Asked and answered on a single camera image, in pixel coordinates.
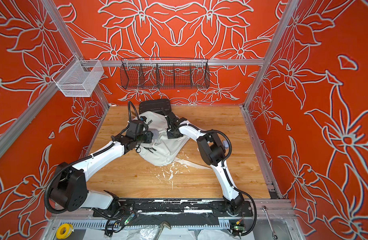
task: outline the wood grain surface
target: wood grain surface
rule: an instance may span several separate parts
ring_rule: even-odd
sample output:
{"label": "wood grain surface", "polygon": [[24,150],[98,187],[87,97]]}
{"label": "wood grain surface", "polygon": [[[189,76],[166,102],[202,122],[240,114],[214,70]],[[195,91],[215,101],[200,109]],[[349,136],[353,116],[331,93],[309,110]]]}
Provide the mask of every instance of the wood grain surface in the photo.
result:
{"label": "wood grain surface", "polygon": [[[172,106],[179,117],[199,128],[224,132],[232,143],[228,168],[236,186],[253,198],[270,198],[255,151],[238,106]],[[93,143],[95,152],[127,125],[125,106],[111,107]],[[197,143],[191,139],[177,156],[207,166]],[[213,170],[197,169],[180,163],[157,167],[145,161],[135,150],[119,157],[93,175],[87,182],[92,190],[108,190],[129,198],[222,198],[223,193]]]}

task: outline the wooden table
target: wooden table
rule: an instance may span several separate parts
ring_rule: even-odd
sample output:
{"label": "wooden table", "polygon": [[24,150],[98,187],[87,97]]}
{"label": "wooden table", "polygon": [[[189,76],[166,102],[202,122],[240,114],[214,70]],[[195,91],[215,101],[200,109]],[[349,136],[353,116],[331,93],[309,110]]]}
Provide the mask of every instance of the wooden table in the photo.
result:
{"label": "wooden table", "polygon": [[[270,198],[255,151],[238,106],[172,106],[179,117],[187,118],[199,128],[224,132],[231,140],[233,152],[227,160],[236,186],[253,198]],[[111,107],[93,143],[95,152],[126,127],[126,106]],[[178,158],[206,166],[191,139]],[[99,170],[87,182],[93,190],[108,190],[128,198],[222,198],[223,193],[211,169],[197,169],[180,163],[157,167],[130,151]]]}

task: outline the basket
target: basket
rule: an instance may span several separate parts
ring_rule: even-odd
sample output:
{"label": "basket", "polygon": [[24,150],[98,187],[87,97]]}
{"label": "basket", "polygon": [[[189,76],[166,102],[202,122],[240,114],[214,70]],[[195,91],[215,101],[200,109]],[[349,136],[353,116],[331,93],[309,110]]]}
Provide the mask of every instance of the basket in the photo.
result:
{"label": "basket", "polygon": [[210,85],[206,59],[156,60],[156,63],[129,63],[128,60],[121,60],[124,89],[207,89]]}
{"label": "basket", "polygon": [[79,60],[72,60],[65,74],[58,78],[55,83],[66,97],[90,97],[104,69],[97,60],[91,71],[82,67]]}

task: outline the black case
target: black case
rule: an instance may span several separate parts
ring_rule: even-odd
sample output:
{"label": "black case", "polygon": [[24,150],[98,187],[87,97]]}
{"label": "black case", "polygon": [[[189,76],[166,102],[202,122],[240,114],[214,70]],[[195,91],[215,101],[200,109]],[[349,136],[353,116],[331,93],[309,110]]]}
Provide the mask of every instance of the black case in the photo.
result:
{"label": "black case", "polygon": [[166,113],[172,112],[169,99],[165,98],[165,99],[144,101],[141,102],[140,105],[138,106],[139,114],[151,111],[154,113],[165,115],[162,109],[164,109]]}

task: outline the black wire basket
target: black wire basket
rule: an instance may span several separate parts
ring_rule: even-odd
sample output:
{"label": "black wire basket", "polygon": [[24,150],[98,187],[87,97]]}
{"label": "black wire basket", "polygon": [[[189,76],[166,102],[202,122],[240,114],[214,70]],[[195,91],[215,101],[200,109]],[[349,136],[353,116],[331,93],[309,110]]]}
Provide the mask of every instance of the black wire basket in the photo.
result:
{"label": "black wire basket", "polygon": [[207,59],[158,58],[150,63],[123,58],[120,70],[124,89],[207,89]]}

